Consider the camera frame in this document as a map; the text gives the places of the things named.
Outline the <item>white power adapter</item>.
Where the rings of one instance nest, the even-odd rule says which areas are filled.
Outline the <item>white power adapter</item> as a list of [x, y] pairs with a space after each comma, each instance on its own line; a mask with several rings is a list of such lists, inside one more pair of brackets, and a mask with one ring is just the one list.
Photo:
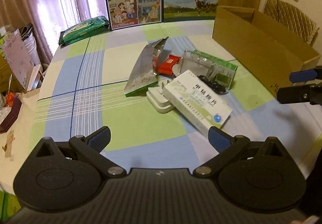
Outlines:
[[168, 83], [169, 80], [161, 80], [158, 82], [158, 85], [149, 87], [146, 92], [147, 100], [161, 114], [168, 113], [174, 108], [172, 103], [163, 94], [163, 89]]

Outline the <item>green white medicine box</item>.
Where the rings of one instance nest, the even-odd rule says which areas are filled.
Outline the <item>green white medicine box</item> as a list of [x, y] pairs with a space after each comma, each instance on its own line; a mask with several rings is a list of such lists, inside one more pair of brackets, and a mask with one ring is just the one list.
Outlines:
[[196, 76], [202, 75], [226, 89], [231, 88], [238, 68], [236, 64], [199, 50], [185, 50], [181, 61], [180, 72], [190, 70]]

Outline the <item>silver foil bag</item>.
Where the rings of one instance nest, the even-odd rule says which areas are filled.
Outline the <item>silver foil bag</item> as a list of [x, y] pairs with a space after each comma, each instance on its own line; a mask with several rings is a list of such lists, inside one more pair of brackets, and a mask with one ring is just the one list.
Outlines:
[[169, 37], [147, 44], [141, 51], [124, 88], [126, 97], [147, 91], [157, 81], [159, 58]]

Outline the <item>red candy packet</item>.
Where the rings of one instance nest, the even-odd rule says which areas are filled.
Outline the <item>red candy packet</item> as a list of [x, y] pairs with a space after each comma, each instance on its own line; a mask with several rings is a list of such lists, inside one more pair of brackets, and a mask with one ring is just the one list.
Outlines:
[[159, 57], [153, 60], [153, 70], [157, 74], [172, 76], [173, 71], [172, 68], [174, 65], [179, 63], [181, 57], [175, 55], [168, 55], [167, 59], [163, 61], [161, 64], [158, 64]]

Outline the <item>brown cardboard box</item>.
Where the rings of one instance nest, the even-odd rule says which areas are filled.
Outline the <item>brown cardboard box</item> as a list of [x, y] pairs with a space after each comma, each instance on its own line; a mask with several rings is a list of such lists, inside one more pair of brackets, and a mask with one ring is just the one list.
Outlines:
[[296, 33], [253, 8], [217, 7], [212, 38], [273, 96], [292, 86], [289, 75], [314, 68], [320, 54]]

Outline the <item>quilted beige chair back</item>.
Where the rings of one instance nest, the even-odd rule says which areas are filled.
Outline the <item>quilted beige chair back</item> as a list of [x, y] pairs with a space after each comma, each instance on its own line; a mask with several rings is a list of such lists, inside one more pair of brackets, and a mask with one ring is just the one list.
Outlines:
[[319, 27], [302, 10], [284, 1], [266, 0], [263, 13], [296, 33], [308, 45], [313, 45]]

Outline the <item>green plastic package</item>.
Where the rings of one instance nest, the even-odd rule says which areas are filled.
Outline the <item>green plastic package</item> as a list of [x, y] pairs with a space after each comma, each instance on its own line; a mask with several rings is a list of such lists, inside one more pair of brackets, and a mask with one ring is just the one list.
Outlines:
[[104, 33], [110, 28], [110, 22], [105, 16], [87, 19], [60, 33], [59, 46], [67, 46], [80, 40]]

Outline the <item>pink paper bag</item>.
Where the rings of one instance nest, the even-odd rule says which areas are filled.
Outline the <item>pink paper bag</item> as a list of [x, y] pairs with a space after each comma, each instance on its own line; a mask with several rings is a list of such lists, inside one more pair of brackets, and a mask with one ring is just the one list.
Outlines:
[[17, 29], [4, 42], [1, 48], [1, 92], [6, 92], [12, 75], [10, 90], [26, 92], [33, 71], [33, 62]]

